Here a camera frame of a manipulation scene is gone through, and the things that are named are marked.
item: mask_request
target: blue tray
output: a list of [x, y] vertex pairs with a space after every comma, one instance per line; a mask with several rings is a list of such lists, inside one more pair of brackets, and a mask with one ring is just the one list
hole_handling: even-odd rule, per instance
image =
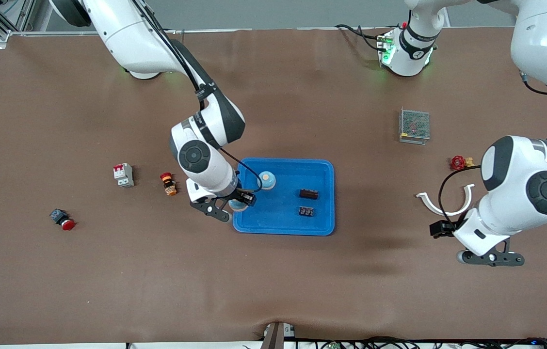
[[[242, 233], [328, 236], [334, 231], [334, 166], [317, 159], [246, 158], [256, 173], [269, 171], [276, 177], [271, 190], [256, 193], [256, 203], [234, 212], [233, 225]], [[257, 188], [254, 174], [239, 166], [243, 188]], [[299, 197], [300, 189], [318, 190], [319, 198]], [[299, 215], [300, 206], [314, 208], [314, 216]]]

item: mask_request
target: orange and black component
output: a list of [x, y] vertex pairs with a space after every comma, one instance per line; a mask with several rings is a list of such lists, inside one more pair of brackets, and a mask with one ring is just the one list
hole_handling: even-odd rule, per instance
[[171, 173], [162, 173], [159, 177], [163, 181], [163, 188], [165, 190], [165, 193], [169, 196], [175, 195], [177, 193], [177, 182], [172, 179]]

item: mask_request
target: white curved handle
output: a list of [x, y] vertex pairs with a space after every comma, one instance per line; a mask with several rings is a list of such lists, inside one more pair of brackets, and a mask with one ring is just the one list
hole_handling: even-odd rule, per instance
[[[464, 202], [464, 207], [462, 207], [457, 212], [446, 212], [446, 216], [449, 216], [449, 217], [450, 216], [457, 216], [458, 214], [462, 214], [463, 212], [465, 212], [468, 209], [469, 204], [471, 204], [471, 188], [473, 186], [474, 186], [474, 184], [464, 186], [464, 192], [466, 192], [466, 201]], [[444, 213], [442, 212], [442, 210], [439, 209], [439, 207], [436, 207], [435, 205], [433, 205], [433, 203], [431, 203], [431, 199], [429, 199], [429, 195], [427, 193], [421, 192], [420, 194], [416, 195], [416, 197], [420, 197], [420, 199], [422, 199], [422, 202], [424, 203], [424, 205], [429, 210], [431, 210], [431, 212], [433, 212], [435, 214], [438, 214], [440, 216], [444, 215]]]

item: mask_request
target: gray floor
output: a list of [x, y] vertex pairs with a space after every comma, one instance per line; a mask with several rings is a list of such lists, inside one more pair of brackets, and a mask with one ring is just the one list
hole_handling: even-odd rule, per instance
[[[403, 0], [148, 0], [168, 29], [281, 29], [297, 27], [384, 27], [407, 20]], [[38, 0], [32, 22], [46, 31], [93, 31], [67, 24], [48, 0]], [[448, 9], [453, 27], [512, 26], [515, 18], [471, 2]]]

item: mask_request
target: red button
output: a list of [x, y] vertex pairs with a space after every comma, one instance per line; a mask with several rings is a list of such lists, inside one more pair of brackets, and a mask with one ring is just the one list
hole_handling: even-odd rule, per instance
[[76, 226], [76, 223], [70, 219], [67, 219], [66, 221], [63, 222], [62, 226], [63, 226], [63, 230], [71, 230], [73, 227]]

